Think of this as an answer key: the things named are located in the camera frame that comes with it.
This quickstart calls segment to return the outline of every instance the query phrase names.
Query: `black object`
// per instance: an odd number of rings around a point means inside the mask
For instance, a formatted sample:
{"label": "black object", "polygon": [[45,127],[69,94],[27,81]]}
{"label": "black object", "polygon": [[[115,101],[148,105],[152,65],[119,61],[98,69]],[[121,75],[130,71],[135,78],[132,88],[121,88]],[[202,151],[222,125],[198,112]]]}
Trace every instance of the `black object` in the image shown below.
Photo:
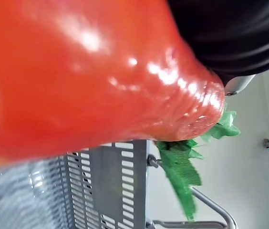
{"label": "black object", "polygon": [[224,85],[269,69],[269,0],[169,0],[181,36]]}

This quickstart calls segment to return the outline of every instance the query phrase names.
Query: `gray plastic crate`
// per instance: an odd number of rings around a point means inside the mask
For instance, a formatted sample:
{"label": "gray plastic crate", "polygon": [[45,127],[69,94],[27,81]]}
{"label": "gray plastic crate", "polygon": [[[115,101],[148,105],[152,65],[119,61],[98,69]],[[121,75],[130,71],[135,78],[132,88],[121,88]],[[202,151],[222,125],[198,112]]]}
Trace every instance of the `gray plastic crate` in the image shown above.
{"label": "gray plastic crate", "polygon": [[146,144],[109,143],[1,169],[0,229],[145,228]]}

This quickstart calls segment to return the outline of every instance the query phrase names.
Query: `white wall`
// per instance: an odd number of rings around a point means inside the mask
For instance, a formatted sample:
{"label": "white wall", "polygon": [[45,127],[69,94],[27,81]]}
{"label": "white wall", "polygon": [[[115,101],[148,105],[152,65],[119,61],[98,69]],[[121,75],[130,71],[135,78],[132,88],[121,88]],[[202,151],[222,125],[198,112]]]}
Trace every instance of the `white wall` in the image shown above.
{"label": "white wall", "polygon": [[[206,159],[193,160],[204,183],[199,190],[232,214],[240,229],[269,229],[269,151],[261,145],[269,138],[266,101],[263,77],[257,76],[239,95],[228,98],[241,135],[201,146]],[[152,153],[158,155],[155,147]],[[185,220],[161,169],[150,170],[149,199],[151,219]],[[196,220],[223,221],[207,206],[197,205]]]}

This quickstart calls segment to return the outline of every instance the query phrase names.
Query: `red bell pepper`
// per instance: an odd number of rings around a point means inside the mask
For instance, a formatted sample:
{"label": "red bell pepper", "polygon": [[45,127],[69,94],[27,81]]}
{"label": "red bell pepper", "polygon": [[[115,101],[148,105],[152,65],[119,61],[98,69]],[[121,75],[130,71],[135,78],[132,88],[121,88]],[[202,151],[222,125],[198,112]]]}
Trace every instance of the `red bell pepper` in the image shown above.
{"label": "red bell pepper", "polygon": [[190,139],[224,106],[165,0],[0,0],[0,164]]}

